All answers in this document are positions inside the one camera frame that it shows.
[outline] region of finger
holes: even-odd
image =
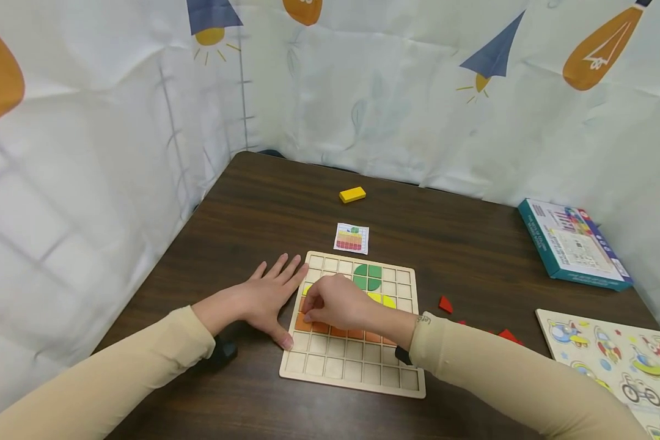
[[[293,338],[279,323],[274,323],[265,332],[284,350],[288,351],[293,348]]]
[[[287,287],[288,290],[293,292],[298,288],[298,286],[301,285],[301,282],[306,278],[307,273],[308,263],[303,263],[303,265],[301,265],[301,269],[298,269],[298,272],[285,282],[284,287]]]
[[[260,279],[262,275],[264,275],[264,269],[266,269],[266,261],[262,261],[262,264],[257,267],[254,273],[252,273],[250,279]]]
[[[293,273],[296,272],[296,268],[298,267],[298,263],[301,263],[301,256],[300,255],[294,256],[291,259],[290,263],[288,264],[287,268],[284,269],[284,272],[280,273],[280,275],[278,277],[276,277],[276,279],[282,284],[287,282],[288,279],[292,277]]]
[[[279,257],[278,260],[276,260],[276,263],[271,266],[271,269],[269,269],[269,272],[264,275],[264,278],[271,278],[274,279],[279,276],[279,272],[282,271],[282,268],[284,267],[285,261],[288,260],[288,254],[282,254],[282,256]]]
[[[314,323],[315,321],[325,322],[325,309],[313,309],[308,311],[306,316],[303,316],[303,321],[306,323]]]
[[[310,301],[306,298],[306,300],[303,301],[303,307],[299,311],[302,314],[307,314],[313,309],[322,309],[322,307],[325,307],[325,301],[323,301],[321,296],[316,296],[315,299],[311,299]]]
[[[314,309],[315,303],[319,300],[322,301],[322,296],[320,295],[320,280],[314,283],[306,292],[306,300],[303,302],[303,309],[301,310],[302,314],[307,314],[308,310]]]

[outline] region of fingernail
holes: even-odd
[[[285,338],[283,339],[282,348],[285,351],[289,351],[290,349],[293,348],[293,338],[290,337],[290,334],[287,334],[287,336],[285,336]]]

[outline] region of left hand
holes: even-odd
[[[293,338],[279,324],[279,310],[306,278],[308,264],[301,265],[296,272],[301,256],[294,256],[284,269],[287,260],[288,254],[281,255],[266,274],[266,261],[263,261],[246,282],[225,288],[197,302],[192,309],[212,334],[232,321],[245,320],[268,334],[284,350],[290,350]]]

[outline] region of teal box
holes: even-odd
[[[633,285],[634,280],[584,209],[525,199],[518,210],[549,277],[617,292]]]

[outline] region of red puzzle piece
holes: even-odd
[[[452,305],[450,304],[450,301],[448,301],[445,296],[440,297],[440,309],[448,312],[449,314],[452,313]]]
[[[520,343],[521,345],[523,345],[523,343],[520,342],[518,339],[516,339],[516,337],[513,335],[513,333],[511,333],[511,330],[509,329],[504,329],[503,332],[499,333],[499,336],[501,336],[504,339],[508,339],[511,342]]]

